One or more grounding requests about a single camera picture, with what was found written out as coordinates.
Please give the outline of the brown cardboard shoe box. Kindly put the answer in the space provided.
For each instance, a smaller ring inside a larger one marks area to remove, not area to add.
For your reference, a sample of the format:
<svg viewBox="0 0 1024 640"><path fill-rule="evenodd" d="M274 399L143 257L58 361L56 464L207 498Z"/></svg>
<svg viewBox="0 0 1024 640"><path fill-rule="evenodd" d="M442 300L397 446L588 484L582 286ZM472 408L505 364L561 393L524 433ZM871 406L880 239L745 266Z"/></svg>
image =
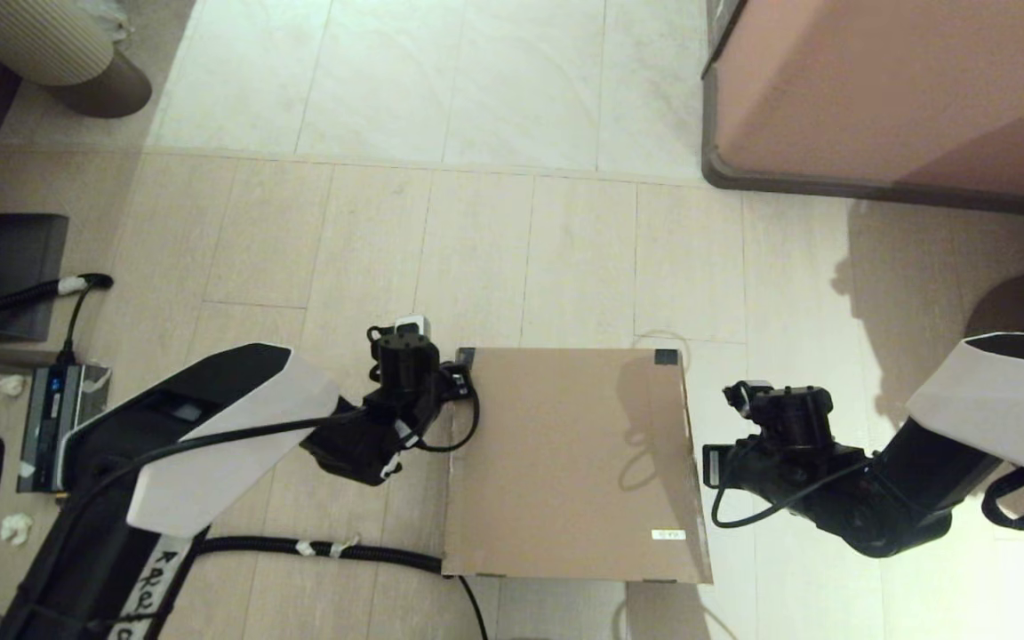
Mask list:
<svg viewBox="0 0 1024 640"><path fill-rule="evenodd" d="M444 574L712 582L682 352L458 354L481 409L450 457Z"/></svg>

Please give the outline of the dark power supply box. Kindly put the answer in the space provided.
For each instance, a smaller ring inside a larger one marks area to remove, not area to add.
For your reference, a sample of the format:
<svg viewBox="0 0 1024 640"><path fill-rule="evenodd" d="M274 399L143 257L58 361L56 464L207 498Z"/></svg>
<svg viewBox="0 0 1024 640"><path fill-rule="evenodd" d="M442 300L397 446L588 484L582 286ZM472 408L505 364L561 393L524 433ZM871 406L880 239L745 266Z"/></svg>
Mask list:
<svg viewBox="0 0 1024 640"><path fill-rule="evenodd" d="M96 364L55 364L34 370L23 434L16 490L63 490L66 442L106 411L111 369Z"/></svg>

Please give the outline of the black box device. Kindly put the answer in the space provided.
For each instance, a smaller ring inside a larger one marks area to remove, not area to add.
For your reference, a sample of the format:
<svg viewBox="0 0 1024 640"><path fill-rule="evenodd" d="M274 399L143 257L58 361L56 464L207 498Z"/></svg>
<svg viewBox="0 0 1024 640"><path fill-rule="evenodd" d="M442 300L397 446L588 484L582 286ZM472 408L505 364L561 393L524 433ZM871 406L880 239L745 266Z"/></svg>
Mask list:
<svg viewBox="0 0 1024 640"><path fill-rule="evenodd" d="M59 214L0 214L0 296L60 278L68 224ZM42 343L52 310L44 300L0 312L0 343Z"/></svg>

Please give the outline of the pink cabinet with dark plinth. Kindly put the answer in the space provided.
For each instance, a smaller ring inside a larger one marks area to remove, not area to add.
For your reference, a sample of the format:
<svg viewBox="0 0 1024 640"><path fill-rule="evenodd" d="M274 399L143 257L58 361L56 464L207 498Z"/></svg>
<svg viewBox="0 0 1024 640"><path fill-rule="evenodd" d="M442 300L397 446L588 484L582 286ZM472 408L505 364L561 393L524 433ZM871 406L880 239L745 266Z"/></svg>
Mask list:
<svg viewBox="0 0 1024 640"><path fill-rule="evenodd" d="M700 171L1024 215L1024 0L703 0Z"/></svg>

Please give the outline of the white crumpled plastic bag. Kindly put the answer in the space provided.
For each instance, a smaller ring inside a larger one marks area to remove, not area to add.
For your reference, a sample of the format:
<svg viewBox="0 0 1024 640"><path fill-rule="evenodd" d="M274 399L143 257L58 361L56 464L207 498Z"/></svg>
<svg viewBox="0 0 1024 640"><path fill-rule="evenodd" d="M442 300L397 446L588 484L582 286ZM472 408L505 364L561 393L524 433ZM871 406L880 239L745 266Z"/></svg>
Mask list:
<svg viewBox="0 0 1024 640"><path fill-rule="evenodd" d="M76 0L76 3L111 41L123 42L129 39L133 28L123 0Z"/></svg>

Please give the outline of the ribbed beige cylinder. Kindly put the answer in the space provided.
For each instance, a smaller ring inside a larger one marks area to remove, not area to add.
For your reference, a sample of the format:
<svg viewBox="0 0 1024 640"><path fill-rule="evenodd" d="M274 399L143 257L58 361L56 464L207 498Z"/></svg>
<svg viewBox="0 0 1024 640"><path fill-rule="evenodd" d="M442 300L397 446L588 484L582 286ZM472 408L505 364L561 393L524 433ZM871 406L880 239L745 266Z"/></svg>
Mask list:
<svg viewBox="0 0 1024 640"><path fill-rule="evenodd" d="M0 62L32 84L85 84L115 56L106 33L75 0L0 0Z"/></svg>

